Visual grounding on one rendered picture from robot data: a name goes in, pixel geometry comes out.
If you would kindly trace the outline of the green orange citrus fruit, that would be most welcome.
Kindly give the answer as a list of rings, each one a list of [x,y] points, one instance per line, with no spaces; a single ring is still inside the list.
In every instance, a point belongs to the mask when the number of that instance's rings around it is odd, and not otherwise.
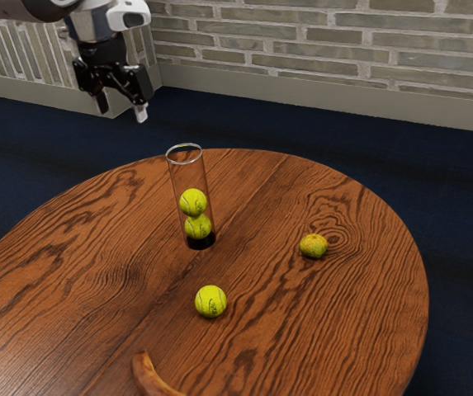
[[[328,249],[328,240],[317,233],[306,234],[299,242],[300,252],[309,258],[319,259]]]

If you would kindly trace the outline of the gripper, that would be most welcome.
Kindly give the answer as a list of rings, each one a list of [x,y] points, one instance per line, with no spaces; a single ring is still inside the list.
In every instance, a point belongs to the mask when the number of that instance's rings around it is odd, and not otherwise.
[[[124,37],[96,43],[78,42],[79,56],[73,61],[78,87],[93,96],[102,115],[109,111],[104,87],[129,93],[135,118],[142,124],[148,119],[149,94],[154,92],[147,68],[129,64]]]

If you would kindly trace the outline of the yellow tennis ball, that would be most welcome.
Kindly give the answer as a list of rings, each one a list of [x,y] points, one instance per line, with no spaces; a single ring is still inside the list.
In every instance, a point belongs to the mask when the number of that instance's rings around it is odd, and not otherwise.
[[[206,211],[208,200],[203,191],[197,188],[189,188],[180,195],[178,205],[183,214],[197,217]]]
[[[206,238],[212,230],[212,223],[206,214],[197,217],[188,216],[184,221],[186,235],[194,240]]]
[[[205,285],[196,293],[195,307],[202,317],[217,318],[227,307],[225,292],[217,285]]]

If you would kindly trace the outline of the clear plastic ball tube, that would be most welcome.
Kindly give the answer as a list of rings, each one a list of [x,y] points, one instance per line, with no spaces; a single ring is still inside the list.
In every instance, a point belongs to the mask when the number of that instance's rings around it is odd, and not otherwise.
[[[193,250],[211,247],[216,240],[215,221],[202,147],[173,145],[165,154],[185,244]]]

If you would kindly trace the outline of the brown overripe banana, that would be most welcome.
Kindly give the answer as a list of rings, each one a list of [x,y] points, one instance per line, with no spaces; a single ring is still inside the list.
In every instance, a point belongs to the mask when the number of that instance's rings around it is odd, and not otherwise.
[[[133,355],[130,372],[136,388],[143,396],[186,396],[161,379],[146,350]]]

